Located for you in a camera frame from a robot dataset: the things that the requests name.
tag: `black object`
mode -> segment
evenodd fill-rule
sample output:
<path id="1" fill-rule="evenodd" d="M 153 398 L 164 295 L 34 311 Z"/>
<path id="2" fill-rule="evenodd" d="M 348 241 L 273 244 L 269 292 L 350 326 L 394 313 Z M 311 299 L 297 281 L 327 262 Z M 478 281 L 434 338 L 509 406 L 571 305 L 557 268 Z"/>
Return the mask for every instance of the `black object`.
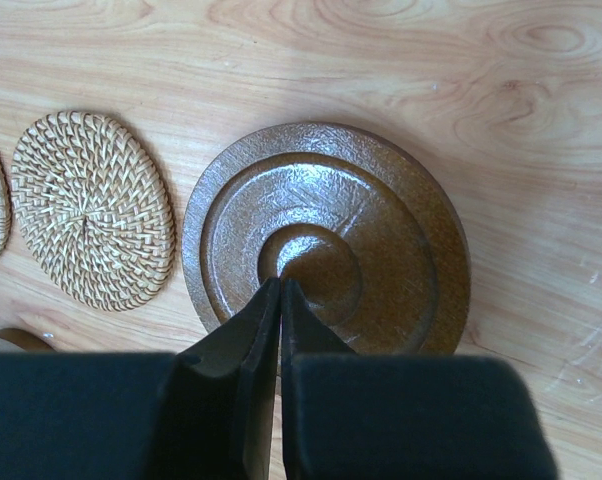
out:
<path id="1" fill-rule="evenodd" d="M 358 356 L 280 290 L 179 355 L 0 354 L 0 479 L 267 479 L 279 318 L 290 480 L 556 478 L 505 363 Z"/>

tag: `plate center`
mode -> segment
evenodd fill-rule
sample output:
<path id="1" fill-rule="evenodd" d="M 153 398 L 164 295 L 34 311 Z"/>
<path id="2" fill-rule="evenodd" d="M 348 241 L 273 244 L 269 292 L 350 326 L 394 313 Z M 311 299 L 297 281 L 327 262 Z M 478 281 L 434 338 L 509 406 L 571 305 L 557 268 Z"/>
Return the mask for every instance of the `plate center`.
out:
<path id="1" fill-rule="evenodd" d="M 274 232 L 258 260 L 259 282 L 269 277 L 294 278 L 312 311 L 328 326 L 347 321 L 361 297 L 359 262 L 338 234 L 299 223 Z"/>

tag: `wood grain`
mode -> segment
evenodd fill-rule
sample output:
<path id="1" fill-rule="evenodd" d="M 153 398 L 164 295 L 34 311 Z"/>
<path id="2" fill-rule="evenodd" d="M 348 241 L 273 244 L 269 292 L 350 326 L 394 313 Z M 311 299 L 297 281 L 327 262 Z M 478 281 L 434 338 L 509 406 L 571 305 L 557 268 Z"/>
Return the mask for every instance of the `wood grain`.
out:
<path id="1" fill-rule="evenodd" d="M 179 226 L 206 165 L 258 128 L 336 121 L 405 148 L 468 237 L 459 351 L 512 362 L 564 477 L 602 478 L 602 0 L 0 0 L 4 170 L 28 125 L 66 109 L 142 141 Z M 69 350 L 179 350 L 205 332 L 180 266 L 146 306 L 101 313 L 14 226 L 8 326 Z"/>

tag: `glossy glaze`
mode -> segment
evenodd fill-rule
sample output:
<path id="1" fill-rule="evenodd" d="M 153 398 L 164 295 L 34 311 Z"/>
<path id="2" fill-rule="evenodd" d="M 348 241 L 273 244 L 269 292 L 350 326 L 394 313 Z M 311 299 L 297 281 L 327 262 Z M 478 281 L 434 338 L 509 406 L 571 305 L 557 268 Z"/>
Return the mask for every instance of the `glossy glaze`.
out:
<path id="1" fill-rule="evenodd" d="M 451 352 L 468 309 L 465 240 L 442 190 L 405 152 L 346 126 L 280 125 L 221 153 L 190 199 L 183 259 L 209 330 L 269 276 L 299 281 L 362 353 Z"/>

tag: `light wooden surface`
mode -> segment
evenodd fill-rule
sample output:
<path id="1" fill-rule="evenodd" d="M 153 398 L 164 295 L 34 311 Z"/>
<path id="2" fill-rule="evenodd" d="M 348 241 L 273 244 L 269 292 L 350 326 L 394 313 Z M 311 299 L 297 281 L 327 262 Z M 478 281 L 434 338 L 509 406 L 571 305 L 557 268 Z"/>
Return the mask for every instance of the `light wooden surface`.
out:
<path id="1" fill-rule="evenodd" d="M 602 478 L 602 0 L 0 0 L 4 168 L 28 125 L 70 108 L 137 134 L 179 231 L 202 170 L 255 129 L 338 121 L 406 148 L 468 236 L 459 351 L 512 362 L 564 477 Z M 146 306 L 102 313 L 54 286 L 16 227 L 0 257 L 7 326 L 65 350 L 204 335 L 180 262 Z"/>

